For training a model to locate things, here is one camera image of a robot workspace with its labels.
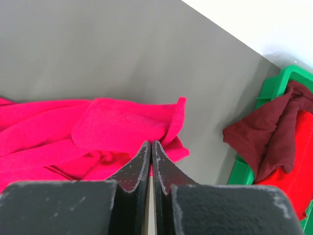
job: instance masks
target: cloth pile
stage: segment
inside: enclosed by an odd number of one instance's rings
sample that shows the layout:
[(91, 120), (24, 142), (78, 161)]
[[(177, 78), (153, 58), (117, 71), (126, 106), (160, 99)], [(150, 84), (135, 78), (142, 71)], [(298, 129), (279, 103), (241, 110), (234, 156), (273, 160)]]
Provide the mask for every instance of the cloth pile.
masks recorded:
[(186, 98), (148, 105), (124, 100), (14, 103), (0, 99), (0, 192), (25, 180), (105, 180), (144, 141), (176, 162), (189, 155), (178, 133)]
[[(278, 186), (285, 191), (299, 219), (313, 196), (311, 173), (302, 164), (302, 161), (312, 163), (313, 159), (312, 151), (307, 148), (313, 145), (312, 113), (311, 91), (299, 82), (290, 81), (284, 95), (223, 130), (224, 142), (252, 168), (254, 183)], [(303, 200), (297, 188), (302, 188), (309, 199)]]

